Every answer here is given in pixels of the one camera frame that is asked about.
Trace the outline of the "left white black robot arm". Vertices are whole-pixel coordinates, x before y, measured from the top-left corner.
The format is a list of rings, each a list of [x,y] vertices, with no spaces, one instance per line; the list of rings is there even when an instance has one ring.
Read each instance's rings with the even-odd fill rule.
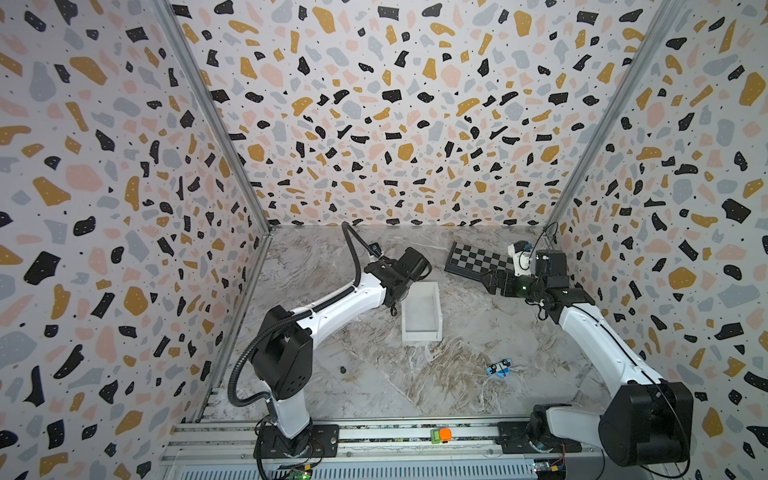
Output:
[[[244,407],[264,398],[272,428],[286,443],[304,441],[310,435],[312,420],[304,387],[312,375],[315,348],[370,310],[384,306],[395,311],[410,287],[432,271],[427,258],[411,247],[398,259],[381,256],[365,266],[355,258],[354,267],[353,280],[331,294],[292,310],[280,305],[270,309],[230,374],[229,402]],[[247,364],[265,390],[239,398],[237,382]]]

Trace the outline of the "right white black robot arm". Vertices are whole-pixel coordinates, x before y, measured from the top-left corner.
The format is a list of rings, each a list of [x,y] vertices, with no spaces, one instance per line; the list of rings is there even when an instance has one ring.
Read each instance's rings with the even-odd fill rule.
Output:
[[[557,440],[597,447],[616,465],[650,470],[655,464],[689,463],[693,396],[634,353],[605,320],[595,300],[570,284],[566,255],[558,250],[523,250],[503,262],[485,251],[472,253],[468,269],[491,294],[521,298],[539,309],[581,348],[611,395],[608,407],[591,413],[566,404],[537,405],[526,435],[545,451]]]

